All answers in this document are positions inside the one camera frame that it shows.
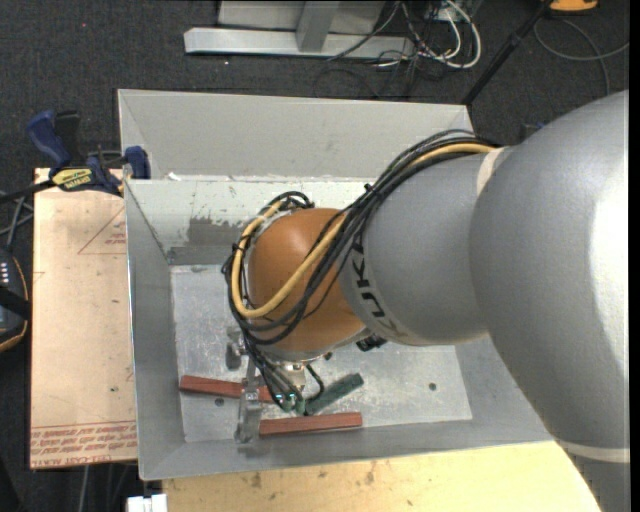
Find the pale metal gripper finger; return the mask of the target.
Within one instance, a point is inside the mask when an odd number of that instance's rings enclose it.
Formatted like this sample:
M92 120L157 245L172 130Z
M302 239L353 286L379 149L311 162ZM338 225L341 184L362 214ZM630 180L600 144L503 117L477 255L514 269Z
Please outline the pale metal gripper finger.
M240 368L244 355L242 332L240 329L229 327L226 335L225 365L228 370L235 371Z
M252 442L259 433L262 406L257 391L244 391L241 394L238 420L234 439L239 444Z

